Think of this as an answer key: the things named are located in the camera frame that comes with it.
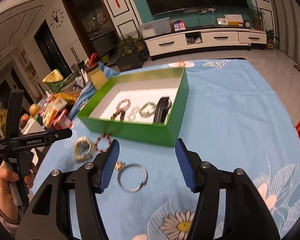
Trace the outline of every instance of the tv stand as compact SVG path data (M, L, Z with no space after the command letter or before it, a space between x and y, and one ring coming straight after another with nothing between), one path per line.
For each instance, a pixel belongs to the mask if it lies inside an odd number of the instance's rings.
M191 36L200 37L201 42L187 44L186 38ZM218 47L233 49L234 46L244 46L249 49L252 43L260 44L260 48L263 49L266 44L266 33L239 26L196 26L146 38L145 43L151 58L159 58L172 52L187 54L194 49L207 51Z

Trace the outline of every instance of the sleeve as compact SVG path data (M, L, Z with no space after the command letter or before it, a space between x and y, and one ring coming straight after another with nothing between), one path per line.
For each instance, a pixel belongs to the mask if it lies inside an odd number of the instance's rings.
M15 237L20 223L20 219L15 222L10 221L8 218L5 217L5 215L0 210L0 222L4 226L4 228L10 233L10 235Z

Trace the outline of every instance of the clear plastic storage box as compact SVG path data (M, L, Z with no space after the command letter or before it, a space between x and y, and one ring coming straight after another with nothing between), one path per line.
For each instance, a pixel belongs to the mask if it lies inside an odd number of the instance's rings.
M160 34L171 32L170 18L163 18L160 20L148 22L138 26L138 30L144 39L150 38Z

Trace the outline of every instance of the bottle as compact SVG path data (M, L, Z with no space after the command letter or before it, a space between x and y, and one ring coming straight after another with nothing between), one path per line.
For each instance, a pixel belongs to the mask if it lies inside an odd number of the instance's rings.
M99 68L98 62L87 68L86 72L90 76L91 82L97 91L108 81L106 75Z

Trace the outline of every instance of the hand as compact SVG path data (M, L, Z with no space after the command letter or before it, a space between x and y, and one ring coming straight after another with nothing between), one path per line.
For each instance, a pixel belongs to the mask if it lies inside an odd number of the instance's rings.
M36 172L34 163L31 163L30 170ZM25 176L25 184L28 188L33 187L34 176L32 172ZM5 168L4 162L0 166L0 209L3 214L12 221L19 219L18 207L13 202L13 197L9 187L9 181L19 180L18 174Z

